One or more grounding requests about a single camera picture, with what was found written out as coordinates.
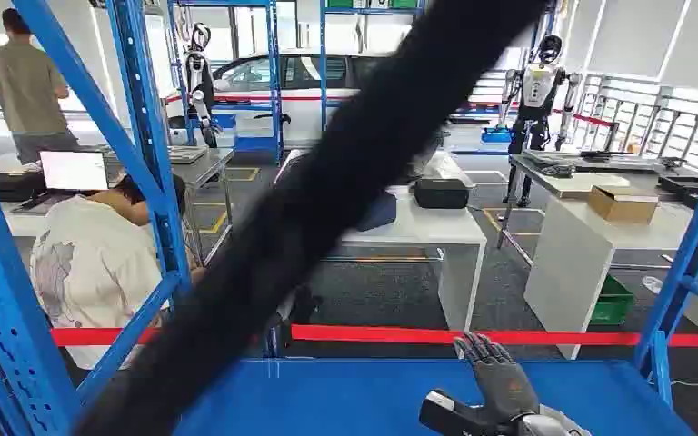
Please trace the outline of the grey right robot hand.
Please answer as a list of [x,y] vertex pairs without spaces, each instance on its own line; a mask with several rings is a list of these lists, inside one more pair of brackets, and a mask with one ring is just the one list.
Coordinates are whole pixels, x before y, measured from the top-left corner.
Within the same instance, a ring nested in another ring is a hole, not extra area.
[[524,369],[502,344],[466,332],[454,338],[454,346],[473,369],[484,413],[491,421],[505,424],[540,413],[540,402]]

